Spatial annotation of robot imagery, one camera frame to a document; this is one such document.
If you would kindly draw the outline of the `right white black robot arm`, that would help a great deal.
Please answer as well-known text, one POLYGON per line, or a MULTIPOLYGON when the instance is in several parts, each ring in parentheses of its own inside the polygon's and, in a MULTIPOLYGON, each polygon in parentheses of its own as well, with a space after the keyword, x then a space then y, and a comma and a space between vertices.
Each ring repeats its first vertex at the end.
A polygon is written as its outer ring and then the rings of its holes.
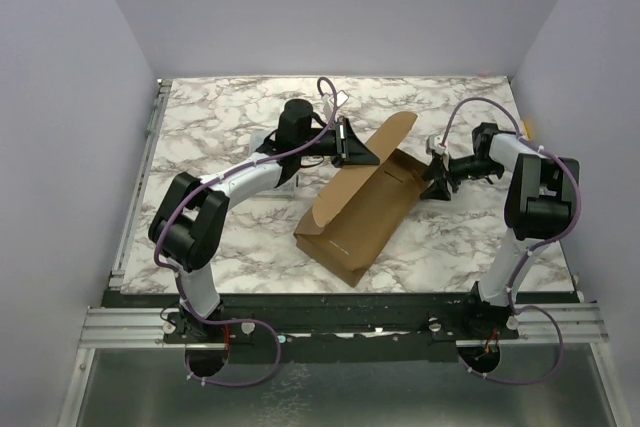
POLYGON ((476 127, 472 141, 471 155, 453 158, 442 136, 428 138, 426 153, 432 161, 423 174, 428 187, 421 198, 449 201, 466 180, 511 174, 504 205, 506 234, 489 270, 474 283, 459 314, 460 330, 481 338, 507 325, 518 290, 539 254, 558 241, 574 221, 579 163, 574 159, 555 161, 495 123, 476 127))

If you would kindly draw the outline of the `brown cardboard box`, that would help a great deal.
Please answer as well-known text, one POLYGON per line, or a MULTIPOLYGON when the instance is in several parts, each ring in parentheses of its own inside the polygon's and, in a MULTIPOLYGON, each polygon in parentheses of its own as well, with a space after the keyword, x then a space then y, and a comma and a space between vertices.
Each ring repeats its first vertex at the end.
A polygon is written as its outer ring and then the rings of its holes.
POLYGON ((299 221, 296 247, 347 285, 356 286, 429 186, 427 165, 399 148, 417 120, 386 119, 366 141, 377 166, 346 166, 299 221))

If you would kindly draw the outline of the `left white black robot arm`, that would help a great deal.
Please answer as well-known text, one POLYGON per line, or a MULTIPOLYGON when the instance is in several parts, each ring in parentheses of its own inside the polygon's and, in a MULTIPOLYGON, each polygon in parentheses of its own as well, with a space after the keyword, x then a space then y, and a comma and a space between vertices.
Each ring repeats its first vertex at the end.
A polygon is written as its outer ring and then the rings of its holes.
POLYGON ((173 272, 180 306, 189 315, 186 329, 206 342, 220 332, 220 303, 210 271, 233 207, 256 194, 289 181, 305 157, 329 157, 336 168, 377 166, 379 157, 353 132, 338 106, 325 100, 329 118, 321 120, 303 99, 284 104, 276 130, 250 156, 220 172, 201 178, 183 172, 172 180, 148 230, 160 267, 173 272))

